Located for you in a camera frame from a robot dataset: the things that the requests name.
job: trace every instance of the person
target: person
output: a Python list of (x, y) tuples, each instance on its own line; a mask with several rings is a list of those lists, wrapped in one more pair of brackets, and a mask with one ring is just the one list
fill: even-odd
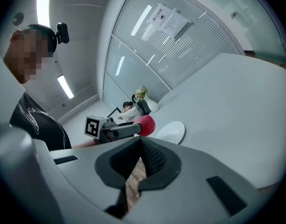
[(122, 106), (124, 111), (119, 114), (118, 119), (134, 122), (143, 116), (143, 111), (135, 106), (133, 102), (124, 102)]
[[(4, 56), (4, 63), (20, 84), (24, 84), (41, 69), (42, 59), (56, 50), (57, 38), (53, 30), (40, 24), (31, 24), (13, 33)], [(10, 119), (12, 126), (27, 131), (33, 139), (46, 143), (48, 150), (71, 148), (63, 127), (44, 111), (27, 93), (24, 93)], [(75, 145), (88, 147), (94, 140)]]

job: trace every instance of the black t-shirt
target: black t-shirt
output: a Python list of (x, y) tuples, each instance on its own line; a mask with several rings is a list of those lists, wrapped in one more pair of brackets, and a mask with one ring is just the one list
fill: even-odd
[(44, 141), (50, 151), (71, 148), (63, 127), (27, 93), (18, 102), (10, 124), (24, 129), (33, 139)]

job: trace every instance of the red ball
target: red ball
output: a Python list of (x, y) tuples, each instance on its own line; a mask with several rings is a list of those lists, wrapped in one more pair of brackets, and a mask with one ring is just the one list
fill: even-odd
[(149, 115), (143, 115), (134, 124), (140, 124), (142, 127), (142, 130), (138, 133), (139, 136), (148, 136), (156, 129), (156, 123)]

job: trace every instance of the paper sign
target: paper sign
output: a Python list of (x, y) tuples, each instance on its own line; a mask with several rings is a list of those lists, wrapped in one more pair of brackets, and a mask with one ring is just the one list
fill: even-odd
[(172, 13), (172, 9), (165, 7), (162, 4), (158, 4), (156, 9), (150, 15), (147, 22), (160, 29)]
[(147, 22), (174, 38), (190, 21), (176, 11), (158, 4)]

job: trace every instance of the man's arm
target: man's arm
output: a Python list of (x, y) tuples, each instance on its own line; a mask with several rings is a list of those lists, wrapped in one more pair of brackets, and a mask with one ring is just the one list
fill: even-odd
[(71, 146), (71, 148), (90, 147), (90, 146), (95, 146), (99, 144), (100, 142), (97, 139), (93, 139), (93, 140), (85, 141), (84, 143), (81, 143), (81, 144), (73, 145)]

